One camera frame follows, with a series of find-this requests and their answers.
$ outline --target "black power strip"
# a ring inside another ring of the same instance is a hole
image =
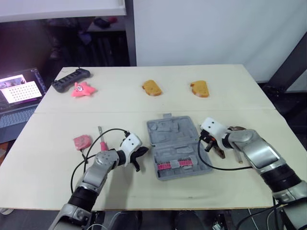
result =
[[[76,69],[73,73],[61,78],[60,80],[54,80],[51,85],[58,92],[65,92],[75,82],[89,78],[91,76],[90,71],[85,69]]]

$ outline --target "laptop screen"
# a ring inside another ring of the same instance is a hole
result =
[[[36,68],[0,76],[0,112],[38,104],[47,89]]]

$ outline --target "laptop keyboard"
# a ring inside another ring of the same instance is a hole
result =
[[[3,115],[0,117],[0,128],[4,128],[7,126],[16,125],[19,123],[26,122],[30,119],[32,114],[34,113],[36,108],[33,109],[27,109],[20,112]]]

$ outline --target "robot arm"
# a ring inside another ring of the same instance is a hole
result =
[[[63,206],[49,230],[81,230],[91,217],[91,210],[100,194],[107,174],[120,165],[132,162],[137,171],[139,168],[136,158],[143,155],[148,149],[140,147],[142,142],[134,135],[129,134],[122,142],[119,151],[101,151],[96,154],[94,163],[87,169],[78,181],[75,191],[68,203]]]
[[[291,204],[283,208],[295,229],[307,223],[307,184],[287,165],[279,153],[255,130],[232,131],[212,118],[201,125],[202,138],[212,139],[222,150],[234,149],[244,154],[249,164],[263,178],[272,190],[273,197],[281,204]]]

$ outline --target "whiteboard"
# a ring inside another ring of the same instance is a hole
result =
[[[124,0],[3,0],[0,23],[46,18],[126,15]]]
[[[135,0],[137,66],[243,64],[268,81],[307,30],[306,0]]]

